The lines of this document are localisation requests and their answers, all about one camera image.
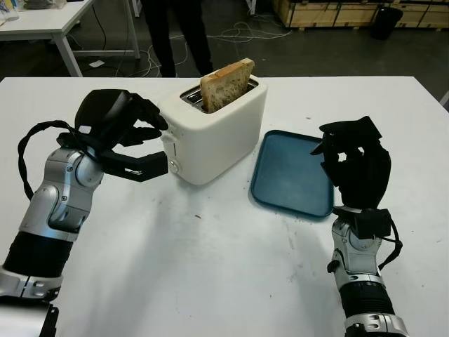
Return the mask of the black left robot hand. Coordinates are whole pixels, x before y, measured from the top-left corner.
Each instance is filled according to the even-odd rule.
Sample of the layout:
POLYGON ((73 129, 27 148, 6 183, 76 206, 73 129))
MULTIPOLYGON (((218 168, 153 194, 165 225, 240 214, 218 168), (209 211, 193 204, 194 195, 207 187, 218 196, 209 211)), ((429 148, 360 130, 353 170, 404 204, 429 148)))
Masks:
POLYGON ((141 145, 168 129, 159 108, 137 93, 122 89, 91 91, 75 117, 75 128, 97 151, 141 145))

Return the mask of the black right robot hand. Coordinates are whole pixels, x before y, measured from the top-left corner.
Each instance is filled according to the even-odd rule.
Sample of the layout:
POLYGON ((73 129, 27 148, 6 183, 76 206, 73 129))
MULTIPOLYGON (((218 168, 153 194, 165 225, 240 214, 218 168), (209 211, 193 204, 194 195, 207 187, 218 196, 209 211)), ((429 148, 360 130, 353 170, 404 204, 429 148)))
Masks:
POLYGON ((370 117, 337 121, 319 127, 321 142, 311 152, 323 155, 321 167, 353 209, 376 209, 386 192, 391 157, 370 117))

